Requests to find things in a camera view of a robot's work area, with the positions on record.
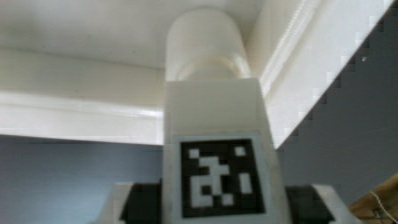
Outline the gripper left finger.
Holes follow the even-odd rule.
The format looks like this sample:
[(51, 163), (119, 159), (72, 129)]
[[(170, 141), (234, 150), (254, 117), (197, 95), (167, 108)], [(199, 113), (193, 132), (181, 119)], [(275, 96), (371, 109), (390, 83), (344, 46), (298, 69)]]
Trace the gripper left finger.
[(96, 220), (88, 224), (161, 224), (161, 186), (117, 183)]

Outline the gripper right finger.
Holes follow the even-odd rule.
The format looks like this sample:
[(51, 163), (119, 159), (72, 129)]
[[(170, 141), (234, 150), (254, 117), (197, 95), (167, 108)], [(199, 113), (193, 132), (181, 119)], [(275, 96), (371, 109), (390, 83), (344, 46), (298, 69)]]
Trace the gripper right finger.
[(291, 224), (364, 224), (330, 185), (286, 187)]

